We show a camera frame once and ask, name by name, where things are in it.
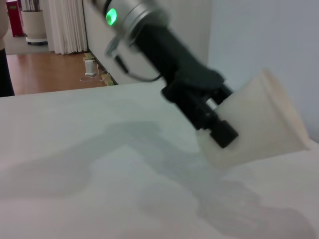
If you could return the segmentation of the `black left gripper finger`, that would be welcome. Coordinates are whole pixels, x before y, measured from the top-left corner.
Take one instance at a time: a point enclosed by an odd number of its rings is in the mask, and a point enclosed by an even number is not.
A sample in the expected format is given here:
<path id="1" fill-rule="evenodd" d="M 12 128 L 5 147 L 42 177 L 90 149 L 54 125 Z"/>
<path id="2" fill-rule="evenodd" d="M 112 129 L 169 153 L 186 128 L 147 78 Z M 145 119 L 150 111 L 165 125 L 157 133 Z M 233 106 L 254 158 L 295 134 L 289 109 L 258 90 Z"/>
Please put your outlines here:
<path id="1" fill-rule="evenodd" d="M 226 148 L 238 133 L 201 98 L 183 96 L 178 100 L 178 108 L 183 112 L 196 130 L 209 130 L 209 136 L 221 147 Z"/>

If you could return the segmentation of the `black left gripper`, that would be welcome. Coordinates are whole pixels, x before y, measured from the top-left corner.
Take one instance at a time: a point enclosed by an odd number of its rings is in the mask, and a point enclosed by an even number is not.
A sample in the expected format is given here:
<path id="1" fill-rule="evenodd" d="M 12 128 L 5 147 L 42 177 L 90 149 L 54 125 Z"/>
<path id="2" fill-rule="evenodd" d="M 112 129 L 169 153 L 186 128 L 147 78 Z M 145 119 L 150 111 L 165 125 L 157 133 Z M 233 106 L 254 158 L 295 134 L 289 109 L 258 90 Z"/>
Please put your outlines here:
<path id="1" fill-rule="evenodd" d="M 211 97 L 220 105 L 233 94 L 221 74 L 198 61 L 168 28 L 145 25 L 135 44 L 164 77 L 162 94 L 169 101 L 192 93 Z"/>

